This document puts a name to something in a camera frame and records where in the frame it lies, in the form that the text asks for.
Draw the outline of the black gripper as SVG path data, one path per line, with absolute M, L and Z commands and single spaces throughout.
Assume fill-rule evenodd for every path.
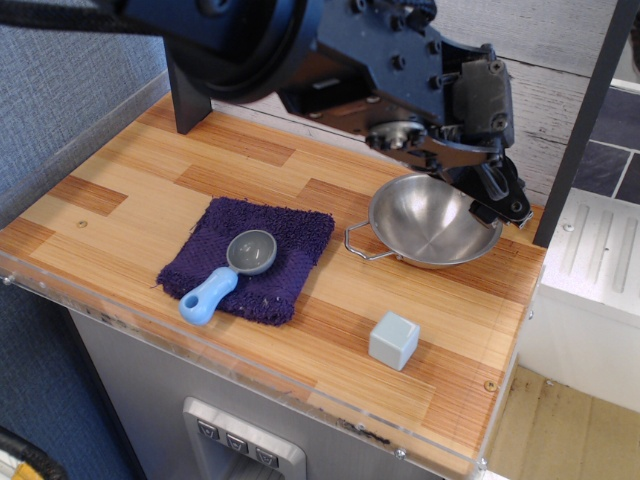
M 277 94 L 289 113 L 360 135 L 460 192 L 474 166 L 469 213 L 522 229 L 533 211 L 504 159 L 514 142 L 507 67 L 491 45 L 453 42 L 420 14 L 410 2 L 324 2 L 309 53 Z

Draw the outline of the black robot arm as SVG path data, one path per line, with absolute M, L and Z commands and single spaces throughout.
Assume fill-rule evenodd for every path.
M 363 137 L 373 150 L 472 200 L 484 223 L 532 211 L 507 150 L 510 76 L 489 44 L 435 29 L 432 1 L 5 1 L 4 25 L 159 36 L 204 95 L 276 94 L 292 115 Z

